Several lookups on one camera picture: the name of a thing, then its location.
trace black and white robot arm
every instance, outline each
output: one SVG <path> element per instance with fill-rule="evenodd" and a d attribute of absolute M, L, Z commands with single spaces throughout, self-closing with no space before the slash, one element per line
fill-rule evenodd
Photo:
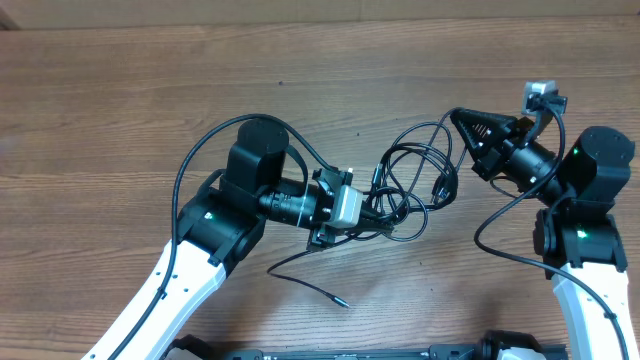
<path fill-rule="evenodd" d="M 622 359 L 620 339 L 624 339 L 628 358 L 640 360 L 628 307 L 627 262 L 613 217 L 607 214 L 630 177 L 634 144 L 614 129 L 589 128 L 551 173 L 559 160 L 536 138 L 553 112 L 564 113 L 565 106 L 566 98 L 558 96 L 555 83 L 528 83 L 523 112 L 536 115 L 536 121 L 465 109 L 453 111 L 451 120 L 481 178 L 490 181 L 504 174 L 521 192 L 538 187 L 532 195 L 550 206 L 537 215 L 536 253 L 545 266 L 574 276 L 592 291 L 547 271 L 569 329 L 573 358 Z M 140 291 L 83 359 L 163 356 L 193 311 L 260 240 L 266 220 L 309 229 L 310 251 L 331 248 L 338 235 L 393 230 L 393 224 L 380 221 L 383 216 L 351 186 L 350 171 L 324 166 L 313 172 L 311 184 L 304 161 L 289 144 L 289 128 L 265 115 L 246 119 L 227 168 L 212 173 L 178 216 L 180 241 L 163 296 L 130 341 L 123 343 L 161 289 L 171 242 Z M 282 178 L 287 155 L 300 165 L 303 182 Z M 218 188 L 213 188 L 218 179 Z M 540 184 L 542 179 L 549 181 Z M 615 314 L 623 337 L 603 316 L 600 300 Z M 545 359 L 535 341 L 520 335 L 492 333 L 477 349 L 481 356 L 477 359 Z M 114 354 L 118 347 L 121 351 Z"/>

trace wooden table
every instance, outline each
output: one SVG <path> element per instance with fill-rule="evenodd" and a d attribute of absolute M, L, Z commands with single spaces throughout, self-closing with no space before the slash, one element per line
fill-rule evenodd
<path fill-rule="evenodd" d="M 569 97 L 569 144 L 592 125 L 640 139 L 638 17 L 0 32 L 0 49 L 2 359 L 73 359 L 91 348 L 169 238 L 170 193 L 184 155 L 233 116 L 285 119 L 329 163 L 353 167 L 361 188 L 404 129 L 454 106 L 517 114 L 530 79 L 556 79 Z M 235 136 L 222 133 L 196 157 L 182 202 L 225 166 Z M 557 130 L 550 126 L 541 141 L 555 149 Z M 283 268 L 347 299 L 350 310 L 265 274 L 307 238 L 269 224 L 182 333 L 290 351 L 475 342 L 490 328 L 566 343 L 542 271 L 473 245 L 476 227 L 507 198 L 470 164 L 458 199 L 431 215 L 421 239 L 350 244 Z M 637 158 L 632 166 L 637 172 Z M 295 169 L 288 162 L 286 175 L 299 176 Z M 408 161 L 398 173 L 408 181 L 414 169 Z M 429 196 L 434 177 L 426 171 L 418 193 Z M 636 334 L 639 188 L 634 176 L 614 211 Z M 535 257 L 540 207 L 518 206 L 485 241 Z"/>

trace cable tip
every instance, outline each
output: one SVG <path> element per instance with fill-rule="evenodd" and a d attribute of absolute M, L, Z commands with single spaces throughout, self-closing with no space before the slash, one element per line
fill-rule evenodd
<path fill-rule="evenodd" d="M 347 309 L 348 309 L 348 308 L 350 307 L 350 306 L 349 306 L 349 304 L 348 304 L 346 301 L 344 301 L 344 300 L 340 299 L 339 297 L 337 297 L 337 296 L 335 296 L 335 295 L 333 295 L 333 297 L 330 297 L 330 299 L 331 299 L 331 301 L 333 301 L 334 303 L 336 303 L 336 304 L 338 304 L 338 305 L 340 305 L 340 306 L 342 306 L 342 307 L 344 307 L 344 308 L 347 308 Z"/>

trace wall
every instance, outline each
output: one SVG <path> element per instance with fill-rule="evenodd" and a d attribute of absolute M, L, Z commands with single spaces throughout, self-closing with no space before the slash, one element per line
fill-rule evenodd
<path fill-rule="evenodd" d="M 0 0 L 9 29 L 634 15 L 637 0 Z"/>

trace wood grain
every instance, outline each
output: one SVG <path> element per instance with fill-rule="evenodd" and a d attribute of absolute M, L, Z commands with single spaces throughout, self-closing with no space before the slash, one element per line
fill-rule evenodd
<path fill-rule="evenodd" d="M 556 79 L 569 96 L 569 142 L 597 124 L 640 139 L 637 17 L 2 32 L 0 44 L 2 359 L 73 359 L 91 348 L 169 237 L 183 156 L 233 116 L 285 119 L 329 163 L 353 167 L 362 188 L 404 129 L 454 106 L 516 114 L 528 79 Z M 220 134 L 196 157 L 182 201 L 225 166 L 234 137 L 235 129 Z M 557 130 L 541 141 L 555 148 Z M 399 168 L 402 181 L 414 166 Z M 469 167 L 467 160 L 458 200 L 431 215 L 421 239 L 350 244 L 283 269 L 352 309 L 264 273 L 304 249 L 307 237 L 269 224 L 183 333 L 267 350 L 473 342 L 489 328 L 566 343 L 542 272 L 473 245 L 476 227 L 507 199 Z M 635 174 L 638 160 L 632 167 Z M 295 168 L 287 164 L 286 175 L 299 176 Z M 417 191 L 429 194 L 434 176 L 426 172 Z M 615 208 L 636 334 L 639 190 L 634 175 Z M 485 241 L 533 256 L 539 208 L 515 208 Z"/>
<path fill-rule="evenodd" d="M 11 28 L 635 15 L 634 0 L 0 0 Z"/>

